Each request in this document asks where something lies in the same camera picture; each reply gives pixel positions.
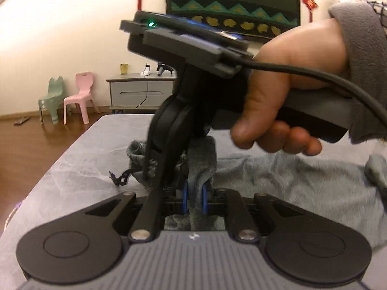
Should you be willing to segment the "grey sweatpants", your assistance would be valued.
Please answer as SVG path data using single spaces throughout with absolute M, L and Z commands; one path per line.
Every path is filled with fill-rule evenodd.
M 249 198 L 265 192 L 357 230 L 374 249 L 386 245 L 386 159 L 380 154 L 371 155 L 363 167 L 283 153 L 218 159 L 215 140 L 207 136 L 192 143 L 182 161 L 188 165 L 193 201 L 188 215 L 166 218 L 167 230 L 224 229 L 218 217 L 204 217 L 201 212 L 200 191 L 209 181 L 214 188 L 230 188 Z

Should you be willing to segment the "black gadget on sideboard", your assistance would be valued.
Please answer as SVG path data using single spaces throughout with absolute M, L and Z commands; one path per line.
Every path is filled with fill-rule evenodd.
M 164 64 L 162 62 L 158 62 L 157 63 L 157 75 L 160 77 L 160 76 L 163 75 L 163 73 L 165 71 L 169 71 L 171 73 L 171 75 L 172 75 L 173 72 L 174 72 L 174 69 L 171 66 L 167 65 L 167 64 Z

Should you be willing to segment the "yellow cup on sideboard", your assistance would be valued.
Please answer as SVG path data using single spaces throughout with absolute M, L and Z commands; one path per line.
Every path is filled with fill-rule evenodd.
M 129 69 L 128 64 L 120 64 L 120 74 L 121 75 L 128 74 L 128 69 Z

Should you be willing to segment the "long grey tv sideboard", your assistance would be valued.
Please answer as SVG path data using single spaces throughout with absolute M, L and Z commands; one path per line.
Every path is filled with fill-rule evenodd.
M 113 113 L 132 110 L 157 110 L 172 94 L 175 73 L 162 76 L 151 73 L 117 75 L 106 80 L 110 88 L 110 109 Z

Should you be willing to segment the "pink plastic child chair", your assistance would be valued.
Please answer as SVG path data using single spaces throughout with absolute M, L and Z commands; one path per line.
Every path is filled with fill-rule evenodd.
M 78 105 L 84 124 L 89 123 L 87 102 L 90 101 L 94 110 L 97 113 L 100 112 L 91 93 L 93 83 L 94 75 L 90 71 L 78 73 L 75 75 L 75 84 L 78 87 L 79 92 L 64 99 L 64 124 L 66 124 L 67 121 L 67 106 L 70 104 Z

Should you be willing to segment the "green plastic child chair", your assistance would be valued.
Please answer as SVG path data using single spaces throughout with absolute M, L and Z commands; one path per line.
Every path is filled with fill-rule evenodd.
M 51 78 L 49 80 L 49 87 L 47 95 L 38 100 L 38 112 L 39 120 L 41 124 L 44 124 L 43 110 L 47 109 L 51 116 L 53 124 L 58 124 L 58 111 L 57 109 L 63 104 L 66 97 L 65 84 L 62 76 L 57 79 Z

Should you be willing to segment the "framed green yellow wall picture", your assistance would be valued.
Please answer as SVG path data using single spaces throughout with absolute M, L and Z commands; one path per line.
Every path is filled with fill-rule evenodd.
M 300 0 L 166 0 L 167 13 L 243 35 L 270 40 L 301 24 Z

